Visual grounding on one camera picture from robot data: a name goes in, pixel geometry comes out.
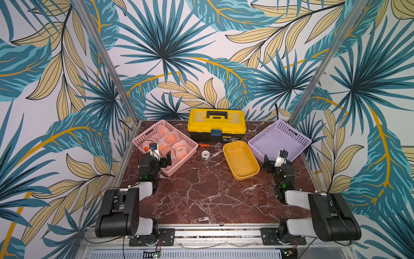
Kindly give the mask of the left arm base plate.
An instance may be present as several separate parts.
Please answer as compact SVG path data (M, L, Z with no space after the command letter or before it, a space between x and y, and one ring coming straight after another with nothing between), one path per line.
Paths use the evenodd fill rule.
M129 240L130 247L172 247L175 240L175 229L161 228L150 235L132 236Z

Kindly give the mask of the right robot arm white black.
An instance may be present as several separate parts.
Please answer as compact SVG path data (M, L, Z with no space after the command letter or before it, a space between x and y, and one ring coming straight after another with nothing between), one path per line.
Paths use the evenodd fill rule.
M305 192L294 188L295 172L286 150L276 160L264 156L263 168L274 176L276 198L285 205L310 211L309 218L282 219L269 239L284 245L312 237L323 242L357 241L362 236L359 223L340 193Z

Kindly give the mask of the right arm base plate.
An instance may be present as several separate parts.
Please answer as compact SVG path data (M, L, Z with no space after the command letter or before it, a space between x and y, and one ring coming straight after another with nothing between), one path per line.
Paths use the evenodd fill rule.
M302 236L292 235L279 228L261 228L260 237L264 246L295 246L305 245L306 239Z

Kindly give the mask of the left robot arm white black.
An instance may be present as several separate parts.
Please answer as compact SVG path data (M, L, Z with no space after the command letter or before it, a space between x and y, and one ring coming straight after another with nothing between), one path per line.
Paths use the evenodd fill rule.
M149 152L140 160L138 182L104 193L94 229L96 237L129 236L137 238L142 245L159 243L158 225L155 220L140 216L140 201L156 193L160 170L171 165L171 152L162 157L155 152L155 144L151 144Z

